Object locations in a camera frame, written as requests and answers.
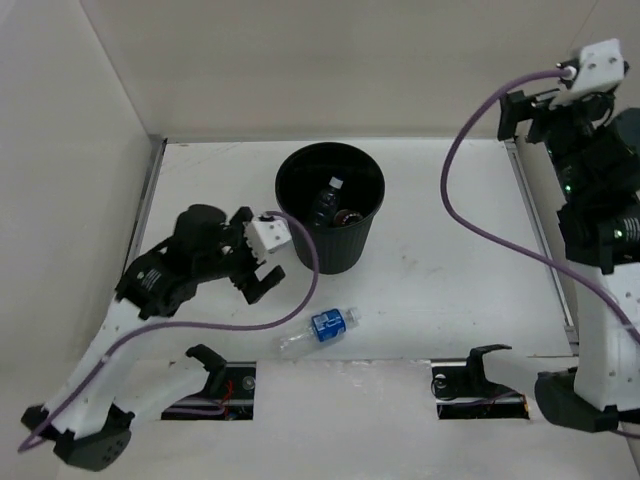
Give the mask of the red label clear bottle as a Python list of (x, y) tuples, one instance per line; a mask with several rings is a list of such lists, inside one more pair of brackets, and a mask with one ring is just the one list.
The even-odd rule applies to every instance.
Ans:
[(360, 212), (352, 209), (341, 209), (335, 214), (332, 226), (336, 228), (347, 227), (363, 220), (364, 216)]

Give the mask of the clear unlabelled plastic bottle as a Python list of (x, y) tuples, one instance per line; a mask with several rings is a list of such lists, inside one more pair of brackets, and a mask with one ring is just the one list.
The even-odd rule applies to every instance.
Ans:
[(331, 224), (340, 204), (343, 181), (332, 177), (328, 186), (322, 189), (314, 199), (309, 215), (309, 223), (314, 227), (327, 227)]

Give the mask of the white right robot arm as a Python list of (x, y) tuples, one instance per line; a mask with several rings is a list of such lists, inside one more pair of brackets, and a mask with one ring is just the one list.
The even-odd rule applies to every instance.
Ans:
[(617, 432), (639, 422), (639, 111), (615, 114), (612, 90), (554, 106), (559, 94), (503, 97), (498, 137), (530, 122), (526, 140), (544, 144), (563, 191), (557, 269), (579, 299), (578, 364), (549, 371), (491, 345), (470, 352), (463, 380), (479, 396), (499, 384), (530, 395), (556, 426)]

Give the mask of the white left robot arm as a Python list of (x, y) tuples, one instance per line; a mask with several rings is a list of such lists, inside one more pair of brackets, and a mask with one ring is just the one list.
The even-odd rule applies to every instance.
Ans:
[(117, 390), (141, 354), (141, 338), (167, 325), (199, 285), (229, 279), (248, 304), (257, 303), (285, 277), (276, 266), (257, 270), (291, 240), (277, 212), (255, 215), (241, 207), (232, 216), (205, 204), (189, 206), (173, 233), (136, 258), (116, 285), (99, 332), (59, 393), (28, 407), (21, 423), (29, 431), (25, 453), (53, 443), (69, 466), (99, 472), (112, 465), (131, 439), (139, 411), (116, 402)]

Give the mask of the blue label clear bottle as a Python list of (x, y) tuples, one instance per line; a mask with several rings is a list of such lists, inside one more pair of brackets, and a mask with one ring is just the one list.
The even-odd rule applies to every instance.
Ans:
[(358, 327), (361, 317), (356, 307), (332, 308), (316, 313), (278, 340), (278, 353), (282, 358), (293, 359), (322, 350)]

